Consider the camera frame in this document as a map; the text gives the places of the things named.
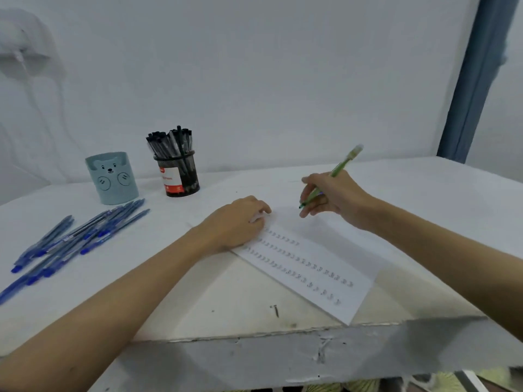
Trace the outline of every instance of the label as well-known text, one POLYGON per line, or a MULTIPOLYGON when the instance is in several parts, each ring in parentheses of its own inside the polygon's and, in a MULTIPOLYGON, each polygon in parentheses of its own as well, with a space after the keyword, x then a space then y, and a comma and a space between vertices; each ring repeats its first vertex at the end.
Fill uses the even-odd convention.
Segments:
POLYGON ((170 194, 176 194, 184 192, 184 186, 181 184, 180 172, 178 168, 162 168, 160 167, 160 173, 162 174, 162 181, 166 192, 170 194))

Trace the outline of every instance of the green pen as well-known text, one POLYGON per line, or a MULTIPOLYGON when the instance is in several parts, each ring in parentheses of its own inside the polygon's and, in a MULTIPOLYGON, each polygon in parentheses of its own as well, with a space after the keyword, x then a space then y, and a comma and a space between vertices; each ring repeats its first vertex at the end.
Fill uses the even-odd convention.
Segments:
MULTIPOLYGON (((357 157, 357 155, 363 150, 363 144, 358 144, 356 147, 354 147, 352 149, 352 151, 350 151, 349 154, 347 154, 347 156, 345 157, 345 159, 340 162, 339 164, 337 164, 337 166, 332 170, 332 172, 330 173, 330 177, 336 177, 338 176, 338 174, 343 170, 343 168, 345 167, 345 165, 349 162, 349 161, 352 161, 354 158, 357 157)), ((300 205, 300 209, 303 208, 304 206, 308 205, 309 202, 311 202, 318 194, 320 193, 320 190, 318 189, 318 187, 316 187, 314 190, 312 190, 312 192, 309 194, 309 196, 307 197, 307 199, 305 200, 305 202, 302 202, 301 205, 300 205)))

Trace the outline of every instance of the blue door frame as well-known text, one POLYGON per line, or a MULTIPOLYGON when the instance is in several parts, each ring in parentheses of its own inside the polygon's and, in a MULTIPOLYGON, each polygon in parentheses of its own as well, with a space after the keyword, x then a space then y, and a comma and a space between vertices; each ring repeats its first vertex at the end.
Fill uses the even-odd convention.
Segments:
POLYGON ((519 0, 480 0, 441 136, 439 157, 464 164, 519 0))

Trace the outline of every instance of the hand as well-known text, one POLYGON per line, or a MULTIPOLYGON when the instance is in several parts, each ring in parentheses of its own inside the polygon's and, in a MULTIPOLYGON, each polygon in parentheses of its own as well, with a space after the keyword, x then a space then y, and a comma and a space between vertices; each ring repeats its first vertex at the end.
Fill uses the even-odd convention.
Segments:
POLYGON ((269 205, 252 195, 220 207, 211 213, 193 232, 211 242, 212 252, 230 250, 254 239, 265 225, 260 213, 271 213, 269 205))
POLYGON ((300 217, 334 212, 357 228, 370 228, 371 210, 376 208, 379 200, 365 192, 346 171, 342 170, 336 177, 330 177, 329 173, 314 173, 301 181, 307 184, 301 193, 301 202, 306 201, 316 187, 323 194, 306 205, 300 212, 300 217))

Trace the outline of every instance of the person's left hand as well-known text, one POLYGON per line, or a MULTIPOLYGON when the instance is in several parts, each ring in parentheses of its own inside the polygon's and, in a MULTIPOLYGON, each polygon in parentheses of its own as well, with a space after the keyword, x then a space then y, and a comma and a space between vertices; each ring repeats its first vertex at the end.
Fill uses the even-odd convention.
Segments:
POLYGON ((269 205, 250 196, 238 199, 211 213, 193 232, 208 239, 213 252, 230 250, 255 238, 265 225, 260 213, 271 213, 269 205))

